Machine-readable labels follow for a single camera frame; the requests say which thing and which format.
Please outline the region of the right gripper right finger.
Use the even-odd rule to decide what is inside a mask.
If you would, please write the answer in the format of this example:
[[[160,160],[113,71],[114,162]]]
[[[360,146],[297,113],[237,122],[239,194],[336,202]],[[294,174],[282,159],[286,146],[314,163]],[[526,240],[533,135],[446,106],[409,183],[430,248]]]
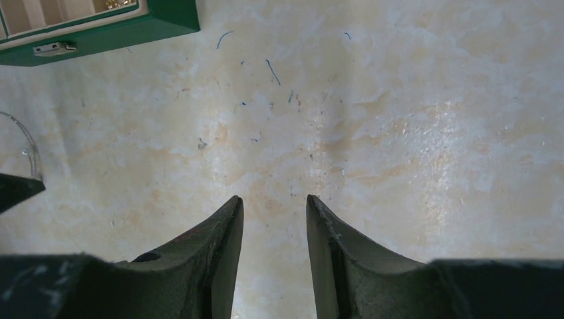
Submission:
[[[306,204],[319,318],[562,318],[563,261],[404,257]]]

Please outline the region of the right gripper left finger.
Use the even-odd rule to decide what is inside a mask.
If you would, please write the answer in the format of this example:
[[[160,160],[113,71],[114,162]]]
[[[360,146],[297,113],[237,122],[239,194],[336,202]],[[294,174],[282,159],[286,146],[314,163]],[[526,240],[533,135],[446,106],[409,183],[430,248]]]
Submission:
[[[3,255],[2,318],[230,318],[243,200],[133,261]]]

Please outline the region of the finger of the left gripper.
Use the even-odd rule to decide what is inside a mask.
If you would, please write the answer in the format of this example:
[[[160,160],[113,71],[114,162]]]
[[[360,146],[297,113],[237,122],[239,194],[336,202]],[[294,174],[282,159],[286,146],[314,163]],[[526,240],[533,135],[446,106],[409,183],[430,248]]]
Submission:
[[[1,173],[1,213],[46,189],[41,180]]]

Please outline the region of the green jewelry box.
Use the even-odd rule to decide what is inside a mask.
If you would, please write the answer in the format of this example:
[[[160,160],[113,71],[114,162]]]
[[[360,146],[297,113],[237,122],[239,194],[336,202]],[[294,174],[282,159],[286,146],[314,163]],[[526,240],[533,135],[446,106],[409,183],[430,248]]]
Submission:
[[[80,21],[1,39],[1,64],[39,66],[122,49],[200,30],[195,1],[137,1],[121,9]]]

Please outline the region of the green jewelry tray insert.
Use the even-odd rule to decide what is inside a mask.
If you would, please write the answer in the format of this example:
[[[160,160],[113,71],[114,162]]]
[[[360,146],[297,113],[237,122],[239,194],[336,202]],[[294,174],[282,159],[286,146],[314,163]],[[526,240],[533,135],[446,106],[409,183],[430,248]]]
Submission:
[[[136,4],[108,9],[105,0],[6,0],[1,2],[1,39],[62,23],[135,9]]]

